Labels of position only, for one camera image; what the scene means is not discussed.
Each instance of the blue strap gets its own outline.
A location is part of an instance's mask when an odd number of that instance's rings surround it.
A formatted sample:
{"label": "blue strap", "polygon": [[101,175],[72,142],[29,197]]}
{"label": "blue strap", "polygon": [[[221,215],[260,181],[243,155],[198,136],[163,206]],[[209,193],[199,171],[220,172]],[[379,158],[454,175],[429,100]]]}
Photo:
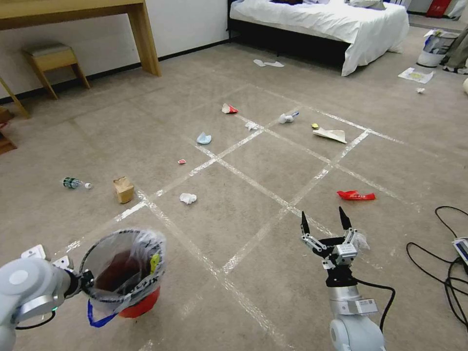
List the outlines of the blue strap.
{"label": "blue strap", "polygon": [[94,318],[93,318],[93,305],[91,305],[91,302],[88,300],[88,320],[89,320],[89,325],[91,327],[95,327],[95,328],[104,327],[116,315],[117,315],[117,313],[114,313],[114,314],[111,314],[110,316],[104,317],[103,319],[95,321]]}

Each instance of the red object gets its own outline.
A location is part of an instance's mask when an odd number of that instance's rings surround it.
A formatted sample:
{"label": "red object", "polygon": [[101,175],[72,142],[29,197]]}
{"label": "red object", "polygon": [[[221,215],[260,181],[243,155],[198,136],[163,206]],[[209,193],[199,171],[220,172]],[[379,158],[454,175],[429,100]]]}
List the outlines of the red object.
{"label": "red object", "polygon": [[357,190],[350,190],[348,192],[336,192],[343,200],[375,200],[375,194],[370,193],[366,195],[361,195]]}
{"label": "red object", "polygon": [[238,109],[232,107],[231,105],[224,104],[223,107],[221,108],[221,111],[226,113],[226,114],[234,114],[239,112]]}
{"label": "red object", "polygon": [[136,305],[127,307],[118,315],[124,318],[137,318],[140,317],[142,314],[148,312],[150,309],[153,308],[155,305],[158,297],[159,297],[159,290],[161,287],[158,287],[155,291],[145,297],[143,300],[138,302]]}
{"label": "red object", "polygon": [[426,12],[426,17],[442,18],[450,2],[451,0],[433,0]]}

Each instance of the red candy wrapper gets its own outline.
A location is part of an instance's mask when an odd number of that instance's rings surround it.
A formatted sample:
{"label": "red candy wrapper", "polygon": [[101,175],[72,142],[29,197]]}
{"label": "red candy wrapper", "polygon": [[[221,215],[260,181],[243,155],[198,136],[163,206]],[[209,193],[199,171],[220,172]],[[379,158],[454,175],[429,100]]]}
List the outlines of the red candy wrapper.
{"label": "red candy wrapper", "polygon": [[336,193],[340,195],[340,198],[343,200],[375,200],[374,193],[361,195],[357,190],[350,190],[348,192],[338,191]]}
{"label": "red candy wrapper", "polygon": [[221,111],[225,114],[233,114],[239,112],[238,109],[235,109],[231,105],[224,104],[223,107],[221,107]]}

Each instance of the red plastic wrapper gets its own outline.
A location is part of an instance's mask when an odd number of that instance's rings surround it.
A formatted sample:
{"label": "red plastic wrapper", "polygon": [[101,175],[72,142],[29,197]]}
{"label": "red plastic wrapper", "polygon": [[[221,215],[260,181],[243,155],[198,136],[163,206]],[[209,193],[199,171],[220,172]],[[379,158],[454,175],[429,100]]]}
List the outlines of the red plastic wrapper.
{"label": "red plastic wrapper", "polygon": [[338,191],[336,193],[340,195],[340,198],[343,200],[375,200],[374,193],[361,195],[357,190],[350,190],[347,192]]}

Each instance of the black bed frame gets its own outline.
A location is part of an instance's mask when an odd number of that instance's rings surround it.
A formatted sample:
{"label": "black bed frame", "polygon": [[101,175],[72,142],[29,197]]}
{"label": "black bed frame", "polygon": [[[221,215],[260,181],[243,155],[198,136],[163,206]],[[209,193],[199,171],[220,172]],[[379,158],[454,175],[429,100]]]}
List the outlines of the black bed frame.
{"label": "black bed frame", "polygon": [[[312,59],[314,62],[318,61],[326,66],[336,65],[341,70],[345,61],[345,51],[349,47],[348,43],[232,19],[229,14],[231,4],[235,0],[227,1],[229,40],[267,48],[275,51],[277,56],[292,54]],[[240,36],[233,37],[232,32],[237,32]]]}

